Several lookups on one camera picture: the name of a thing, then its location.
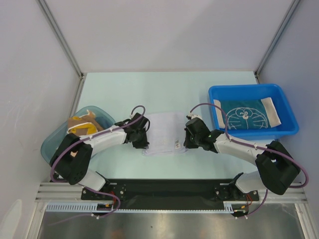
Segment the white wall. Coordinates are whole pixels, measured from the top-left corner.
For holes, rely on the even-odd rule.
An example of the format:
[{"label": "white wall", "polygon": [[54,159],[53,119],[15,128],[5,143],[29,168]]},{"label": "white wall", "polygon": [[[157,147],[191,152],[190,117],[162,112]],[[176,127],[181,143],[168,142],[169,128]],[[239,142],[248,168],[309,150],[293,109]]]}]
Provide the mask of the white wall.
[{"label": "white wall", "polygon": [[0,222],[22,199],[21,239],[49,173],[41,144],[67,119],[78,78],[35,0],[1,1],[0,32]]},{"label": "white wall", "polygon": [[313,215],[319,222],[319,1],[304,0],[270,60],[262,83],[276,83],[285,91],[300,131],[282,143],[308,170],[305,188]]},{"label": "white wall", "polygon": [[292,0],[47,0],[83,72],[256,70]]}]

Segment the purple cable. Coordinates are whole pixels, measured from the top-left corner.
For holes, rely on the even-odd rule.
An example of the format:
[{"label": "purple cable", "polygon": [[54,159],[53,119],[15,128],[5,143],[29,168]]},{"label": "purple cable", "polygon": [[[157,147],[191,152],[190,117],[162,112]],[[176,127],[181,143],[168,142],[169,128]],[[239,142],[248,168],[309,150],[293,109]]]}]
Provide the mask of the purple cable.
[{"label": "purple cable", "polygon": [[[130,126],[130,125],[132,125],[132,124],[134,124],[134,123],[136,123],[136,122],[138,122],[138,121],[144,116],[144,114],[145,114],[145,111],[146,111],[145,107],[142,106],[142,105],[135,106],[135,107],[132,109],[132,111],[131,111],[131,115],[132,115],[132,114],[134,113],[134,111],[135,111],[137,108],[139,108],[139,107],[143,108],[143,113],[142,113],[136,120],[134,120],[134,121],[132,121],[132,122],[130,122],[130,123],[128,123],[128,124],[125,124],[124,126],[115,128],[115,129],[113,129],[112,131],[117,131],[117,130],[120,130],[120,129],[122,129],[122,128],[126,128],[126,127],[128,127],[128,126]],[[98,137],[98,136],[101,136],[101,135],[103,135],[103,134],[110,133],[110,132],[111,132],[110,130],[102,131],[102,132],[99,132],[99,133],[95,134],[94,136],[92,136],[92,138],[96,138],[96,137]],[[77,146],[78,144],[80,144],[80,143],[82,143],[82,142],[84,142],[84,141],[87,141],[87,140],[89,140],[89,139],[90,139],[90,137],[87,137],[87,138],[84,138],[84,139],[81,139],[81,140],[75,142],[74,144],[72,144],[72,145],[70,145],[69,147],[67,147],[67,148],[57,157],[57,159],[56,159],[56,160],[54,161],[54,163],[52,164],[51,171],[50,171],[50,178],[51,178],[51,180],[52,180],[53,182],[66,182],[65,180],[56,180],[56,179],[53,177],[53,175],[54,175],[54,169],[55,169],[56,165],[57,165],[58,162],[61,160],[61,158],[62,158],[65,154],[67,154],[73,147],[75,147],[75,146]],[[107,217],[108,215],[113,214],[117,209],[120,208],[121,201],[120,201],[120,199],[119,199],[117,196],[115,196],[115,195],[113,195],[113,194],[109,194],[109,193],[103,193],[103,192],[95,191],[94,189],[91,189],[91,188],[88,188],[88,187],[86,187],[86,189],[87,189],[87,190],[90,190],[90,191],[92,191],[92,192],[94,192],[94,193],[97,193],[97,194],[102,194],[102,195],[106,195],[106,196],[113,197],[113,198],[115,198],[115,199],[118,201],[118,205],[117,205],[117,207],[116,207],[114,210],[112,210],[111,212],[109,212],[108,214],[106,214],[106,215],[104,215],[104,216],[100,216],[99,218],[105,218],[105,217]],[[74,219],[74,218],[83,217],[83,216],[90,216],[90,215],[91,215],[91,214],[79,214],[79,215],[76,215],[76,216],[73,216],[73,217],[70,217],[70,218],[67,218],[67,219],[58,221],[58,222],[56,222],[56,223],[49,224],[49,226],[53,226],[53,225],[56,225],[56,224],[59,224],[59,223],[63,223],[63,222],[66,222],[66,221],[71,220],[71,219]]]},{"label": "purple cable", "polygon": [[[232,142],[234,142],[234,143],[237,143],[237,144],[240,144],[240,145],[244,145],[244,146],[248,146],[248,147],[251,147],[251,148],[255,148],[255,146],[254,146],[253,144],[240,142],[240,141],[237,141],[237,140],[235,140],[235,139],[232,139],[232,138],[229,136],[229,134],[228,134],[228,118],[227,118],[227,114],[225,113],[225,111],[224,111],[221,107],[219,107],[219,106],[217,106],[217,105],[214,105],[214,104],[212,104],[212,103],[201,103],[201,104],[196,105],[194,108],[192,108],[192,109],[190,110],[190,113],[192,113],[193,110],[196,109],[197,107],[203,106],[203,105],[214,106],[215,108],[219,109],[219,110],[222,112],[222,114],[223,114],[224,117],[225,117],[225,121],[226,121],[226,124],[225,124],[225,134],[226,134],[226,137],[227,137],[230,141],[232,141]],[[257,146],[257,149],[261,149],[261,150],[264,150],[264,151],[268,151],[268,152],[271,152],[271,153],[275,153],[275,154],[277,154],[277,155],[280,155],[280,156],[282,156],[282,157],[288,159],[290,162],[292,162],[294,165],[296,165],[297,167],[299,167],[299,168],[303,171],[303,173],[304,173],[304,175],[305,175],[305,182],[304,182],[302,185],[299,185],[299,186],[290,186],[290,188],[303,188],[303,187],[305,187],[305,186],[309,183],[309,175],[308,175],[308,172],[306,171],[306,169],[305,169],[304,167],[302,167],[302,166],[301,166],[298,162],[296,162],[293,158],[289,157],[288,155],[285,155],[284,153],[281,153],[281,152],[278,152],[278,151],[276,151],[276,150],[272,150],[272,149],[269,149],[269,148],[264,148],[264,147]],[[249,213],[248,215],[251,215],[251,214],[257,212],[257,211],[263,206],[263,204],[264,204],[265,201],[266,201],[267,195],[268,195],[268,189],[266,189],[266,194],[265,194],[264,200],[261,202],[261,204],[258,206],[258,208],[256,208],[254,211],[252,211],[252,212]]]}]

